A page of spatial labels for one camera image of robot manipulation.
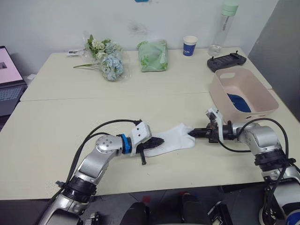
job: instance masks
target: table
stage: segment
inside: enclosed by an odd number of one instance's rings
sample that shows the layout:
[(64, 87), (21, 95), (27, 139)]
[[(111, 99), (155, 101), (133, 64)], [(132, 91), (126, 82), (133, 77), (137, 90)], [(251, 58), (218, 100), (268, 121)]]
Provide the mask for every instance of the table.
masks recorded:
[[(240, 48), (224, 48), (222, 55), (236, 50), (246, 57)], [(65, 53), (54, 53), (40, 69), (21, 101), (209, 92), (214, 73), (206, 64), (210, 57), (207, 51), (196, 49), (193, 56), (187, 57), (182, 50), (169, 50), (169, 68), (159, 73), (142, 73), (137, 51), (126, 51), (125, 62), (130, 61), (126, 65), (131, 77), (119, 82), (106, 82), (97, 71), (91, 69), (73, 68), (86, 64), (79, 57), (68, 58)], [(248, 58), (242, 67), (251, 70), (267, 89), (272, 88)]]
[[(300, 160), (300, 124), (273, 90), (279, 103), (270, 114), (286, 129), (290, 157)], [(74, 153), (84, 137), (97, 125), (113, 119), (143, 119), (152, 133), (179, 123), (195, 128), (209, 122), (205, 111), (213, 105), (209, 93), (172, 94), (154, 97), (121, 97), (23, 101), (0, 134), (0, 199), (49, 198), (57, 190), (57, 180), (65, 180)], [(283, 136), (276, 125), (281, 144)], [(102, 131), (112, 135), (131, 130), (130, 124), (113, 124)], [(81, 159), (92, 151), (95, 140), (84, 148)], [(226, 142), (231, 148), (247, 146)], [(98, 195), (240, 184), (263, 181), (251, 153), (232, 153), (206, 139), (196, 140), (192, 149), (177, 150), (147, 158), (120, 156), (110, 162), (97, 188)]]

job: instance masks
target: black remote control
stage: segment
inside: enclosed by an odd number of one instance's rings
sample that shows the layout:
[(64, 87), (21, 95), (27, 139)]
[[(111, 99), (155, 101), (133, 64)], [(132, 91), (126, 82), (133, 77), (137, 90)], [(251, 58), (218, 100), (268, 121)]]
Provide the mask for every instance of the black remote control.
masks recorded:
[(236, 51), (235, 53), (230, 53), (229, 55), (218, 58), (212, 57), (211, 59), (207, 60), (207, 66), (212, 70), (212, 72), (215, 72), (218, 69), (243, 65), (246, 60), (247, 59), (245, 57), (239, 55), (238, 51)]

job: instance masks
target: plastic bottle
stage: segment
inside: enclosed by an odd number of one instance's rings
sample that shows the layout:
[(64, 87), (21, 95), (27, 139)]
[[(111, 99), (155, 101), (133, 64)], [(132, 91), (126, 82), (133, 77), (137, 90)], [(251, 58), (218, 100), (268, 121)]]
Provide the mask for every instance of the plastic bottle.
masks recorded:
[(214, 40), (208, 50), (209, 55), (217, 56), (220, 54), (238, 7), (239, 5), (235, 2), (225, 2), (223, 4), (221, 22), (217, 27)]

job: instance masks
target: plastic bag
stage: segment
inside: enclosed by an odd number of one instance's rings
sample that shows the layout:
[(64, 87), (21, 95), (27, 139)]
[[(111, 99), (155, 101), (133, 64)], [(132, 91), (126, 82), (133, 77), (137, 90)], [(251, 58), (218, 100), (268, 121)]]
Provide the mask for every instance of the plastic bag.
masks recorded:
[(142, 72), (165, 71), (168, 68), (168, 49), (165, 40), (143, 41), (137, 46)]

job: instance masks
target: blue hydrangea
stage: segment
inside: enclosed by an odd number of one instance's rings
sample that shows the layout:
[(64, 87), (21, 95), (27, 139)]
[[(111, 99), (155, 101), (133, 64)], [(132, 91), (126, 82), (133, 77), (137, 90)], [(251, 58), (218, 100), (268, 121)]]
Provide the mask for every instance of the blue hydrangea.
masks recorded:
[(105, 52), (107, 54), (114, 53), (116, 50), (117, 50), (117, 45), (115, 43), (113, 43), (113, 42), (108, 42), (105, 45)]
[(109, 54), (102, 59), (102, 71), (105, 73), (105, 78), (109, 81), (115, 81), (120, 78), (124, 72), (123, 62), (120, 59), (119, 52)]

